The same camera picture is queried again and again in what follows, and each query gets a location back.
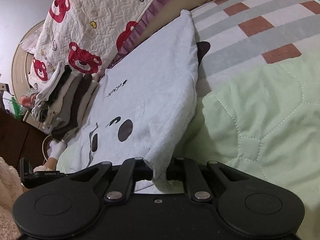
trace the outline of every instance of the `green blanket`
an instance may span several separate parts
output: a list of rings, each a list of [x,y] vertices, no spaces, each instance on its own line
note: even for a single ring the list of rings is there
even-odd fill
[[[204,98],[175,156],[217,160],[291,190],[306,208],[298,231],[320,239],[320,56],[242,74]]]

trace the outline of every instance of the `white cloth with face print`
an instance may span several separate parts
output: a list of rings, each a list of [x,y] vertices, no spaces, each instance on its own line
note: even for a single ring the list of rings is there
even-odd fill
[[[106,70],[77,142],[71,171],[143,157],[158,178],[196,107],[198,59],[190,12]]]

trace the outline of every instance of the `white tile floor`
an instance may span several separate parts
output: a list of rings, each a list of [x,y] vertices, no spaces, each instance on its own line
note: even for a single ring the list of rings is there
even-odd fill
[[[26,32],[44,20],[53,0],[0,0],[0,82],[11,84],[16,48]]]

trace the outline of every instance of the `quilted blanket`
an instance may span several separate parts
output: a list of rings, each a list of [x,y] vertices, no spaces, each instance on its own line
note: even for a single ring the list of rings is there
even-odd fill
[[[29,83],[36,89],[58,62],[81,73],[103,73],[153,0],[54,0],[34,54]]]
[[[319,61],[316,52],[265,65],[199,98],[175,154],[217,160],[297,194],[303,240],[320,239]]]

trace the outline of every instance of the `brown wooden furniture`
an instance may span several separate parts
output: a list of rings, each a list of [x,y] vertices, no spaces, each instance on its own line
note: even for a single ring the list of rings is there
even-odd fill
[[[47,135],[32,125],[14,119],[0,109],[0,156],[18,169],[20,158],[28,158],[32,167],[42,165],[42,142]]]

